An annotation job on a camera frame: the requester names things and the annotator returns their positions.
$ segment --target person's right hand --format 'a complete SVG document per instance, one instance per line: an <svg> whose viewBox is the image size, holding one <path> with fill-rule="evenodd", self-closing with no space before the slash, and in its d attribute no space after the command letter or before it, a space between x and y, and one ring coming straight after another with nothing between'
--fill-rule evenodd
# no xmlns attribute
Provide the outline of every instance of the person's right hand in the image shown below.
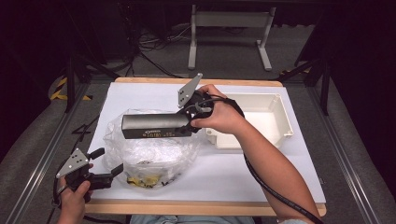
<svg viewBox="0 0 396 224"><path fill-rule="evenodd" d="M205 85L198 91L227 98L226 95L212 84ZM209 118L194 119L191 121L191 126L197 128L213 128L221 133L236 134L240 125L247 122L231 105L227 105L222 101L215 101L214 104L213 113Z"/></svg>

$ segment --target metal frame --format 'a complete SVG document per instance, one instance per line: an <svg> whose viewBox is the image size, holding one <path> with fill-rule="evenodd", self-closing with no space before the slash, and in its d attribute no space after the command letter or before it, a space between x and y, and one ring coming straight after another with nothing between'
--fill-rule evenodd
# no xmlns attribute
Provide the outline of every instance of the metal frame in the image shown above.
<svg viewBox="0 0 396 224"><path fill-rule="evenodd" d="M196 6L192 6L191 11L191 45L189 56L189 69L195 69L197 54L197 26L222 26L222 27L258 27L264 28L261 40L257 40L257 47L262 56L262 64L265 71L271 71L272 66L268 58L265 44L270 33L272 21L275 16L275 7L271 7L270 12L216 12L197 11Z"/></svg>
<svg viewBox="0 0 396 224"><path fill-rule="evenodd" d="M26 184L26 187L24 188L20 198L15 203L14 208L9 214L6 223L21 223L21 219L23 218L24 213L26 212L30 202L33 200L33 197L35 196L35 193L37 192L38 187L40 186L41 181L43 180L44 175L49 169L50 163L52 162L52 159L55 156L59 145L61 144L61 140L64 137L67 125L73 118L77 110L78 104L85 95L88 87L88 84L81 84L80 86L78 86L77 101L73 103L68 113L64 113L64 115L62 116L62 119L58 125L58 128L55 131L55 134L52 136L40 161L30 175L29 181Z"/></svg>
<svg viewBox="0 0 396 224"><path fill-rule="evenodd" d="M308 94L311 98L311 101L314 103L317 112L320 116L320 119L323 123L323 126L326 128L326 131L332 141L332 150L334 152L335 158L337 159L341 170L344 173L346 182L349 185L350 191L355 198L356 204L361 210L361 215L364 219L365 223L381 223L379 220L374 208L372 207L369 199L367 198L366 192L363 188L359 175L356 173L355 169L350 162L346 150L344 149L343 144L341 143L336 130L332 125L332 121L329 116L325 115L322 112L321 102L319 101L319 95L316 92L315 88L309 87Z"/></svg>

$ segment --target white plastic bin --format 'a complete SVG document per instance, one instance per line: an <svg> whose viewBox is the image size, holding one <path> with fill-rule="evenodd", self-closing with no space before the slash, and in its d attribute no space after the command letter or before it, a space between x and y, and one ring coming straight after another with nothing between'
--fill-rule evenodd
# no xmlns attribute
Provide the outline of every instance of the white plastic bin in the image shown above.
<svg viewBox="0 0 396 224"><path fill-rule="evenodd" d="M279 94L226 93L244 111L245 118L274 146L280 147L293 135L288 115ZM219 149L241 148L232 134L206 129L207 139Z"/></svg>

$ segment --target wooden table edge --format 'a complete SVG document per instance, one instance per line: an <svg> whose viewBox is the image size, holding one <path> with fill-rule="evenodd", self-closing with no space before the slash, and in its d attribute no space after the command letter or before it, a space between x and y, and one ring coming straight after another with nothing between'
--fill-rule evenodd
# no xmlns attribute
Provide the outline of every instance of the wooden table edge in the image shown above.
<svg viewBox="0 0 396 224"><path fill-rule="evenodd" d="M121 83L163 83L163 84L186 84L191 78L163 78L163 77L119 77L115 82ZM235 85L235 86L265 86L283 87L278 81L268 80L235 80L235 79L201 79L200 84Z"/></svg>
<svg viewBox="0 0 396 224"><path fill-rule="evenodd" d="M252 216L274 217L269 203L240 202L182 202L92 199L85 205L86 213L189 215L189 216ZM324 203L317 203L319 215L326 215Z"/></svg>

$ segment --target hand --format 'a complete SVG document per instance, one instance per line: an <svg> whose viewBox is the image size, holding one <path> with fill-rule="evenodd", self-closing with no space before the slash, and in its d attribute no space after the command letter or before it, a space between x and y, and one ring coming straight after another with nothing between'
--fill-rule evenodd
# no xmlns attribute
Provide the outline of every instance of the hand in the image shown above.
<svg viewBox="0 0 396 224"><path fill-rule="evenodd" d="M201 87L198 91L227 98L226 95L211 84ZM231 105L227 105L222 101L215 101L214 104L213 113L209 118L194 119L191 122L191 126L197 128L213 128L221 133L236 134L239 131L239 125L247 122Z"/></svg>
<svg viewBox="0 0 396 224"><path fill-rule="evenodd" d="M66 185L64 176L60 178L61 186ZM65 189L61 194L62 211L58 220L58 224L80 223L85 215L85 200L84 195L88 192L92 194L90 189L90 181L82 182L76 191L69 188Z"/></svg>

